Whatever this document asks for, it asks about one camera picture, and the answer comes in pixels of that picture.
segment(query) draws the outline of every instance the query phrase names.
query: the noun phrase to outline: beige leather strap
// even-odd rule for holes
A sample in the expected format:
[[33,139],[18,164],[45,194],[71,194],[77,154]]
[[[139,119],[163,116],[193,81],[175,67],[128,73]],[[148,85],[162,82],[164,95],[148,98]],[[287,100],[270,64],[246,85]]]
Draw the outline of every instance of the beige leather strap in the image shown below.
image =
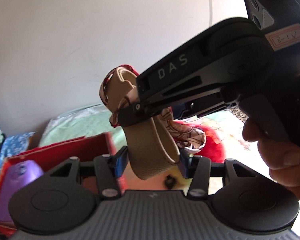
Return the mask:
[[[106,85],[107,107],[114,112],[121,99],[135,87],[136,75],[119,67]],[[129,160],[135,175],[149,179],[179,162],[179,149],[158,117],[125,127]]]

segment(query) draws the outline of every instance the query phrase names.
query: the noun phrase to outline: purple object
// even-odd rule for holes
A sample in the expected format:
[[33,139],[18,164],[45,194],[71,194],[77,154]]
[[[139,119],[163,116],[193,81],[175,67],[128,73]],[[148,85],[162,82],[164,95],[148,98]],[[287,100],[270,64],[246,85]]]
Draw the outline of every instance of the purple object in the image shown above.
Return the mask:
[[17,163],[8,168],[0,190],[0,224],[14,226],[8,211],[12,195],[44,174],[41,167],[32,160]]

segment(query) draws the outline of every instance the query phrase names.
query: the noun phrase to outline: wall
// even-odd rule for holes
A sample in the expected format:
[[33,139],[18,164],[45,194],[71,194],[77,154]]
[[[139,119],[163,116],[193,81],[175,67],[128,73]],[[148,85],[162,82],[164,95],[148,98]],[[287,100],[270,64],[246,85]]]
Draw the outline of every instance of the wall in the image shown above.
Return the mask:
[[[243,0],[213,0],[213,10],[213,22],[245,15]],[[110,69],[141,72],[208,26],[209,0],[0,0],[3,130],[37,130],[99,102]]]

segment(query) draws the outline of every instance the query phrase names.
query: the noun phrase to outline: human hand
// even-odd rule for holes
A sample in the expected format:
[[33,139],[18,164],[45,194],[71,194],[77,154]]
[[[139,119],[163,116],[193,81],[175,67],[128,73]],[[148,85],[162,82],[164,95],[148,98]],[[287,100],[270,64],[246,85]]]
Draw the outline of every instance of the human hand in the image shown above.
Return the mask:
[[242,136],[246,141],[258,141],[258,150],[269,167],[270,177],[300,200],[300,147],[271,140],[250,118],[244,124]]

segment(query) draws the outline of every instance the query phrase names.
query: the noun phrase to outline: blue patterned cloth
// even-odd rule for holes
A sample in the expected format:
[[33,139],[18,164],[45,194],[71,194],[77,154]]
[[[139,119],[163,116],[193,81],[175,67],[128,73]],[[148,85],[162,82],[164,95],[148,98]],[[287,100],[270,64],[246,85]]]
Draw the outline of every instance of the blue patterned cloth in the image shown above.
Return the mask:
[[34,132],[19,134],[8,137],[4,141],[0,151],[0,170],[6,157],[18,155],[19,153],[24,152],[28,149],[29,138],[33,134]]

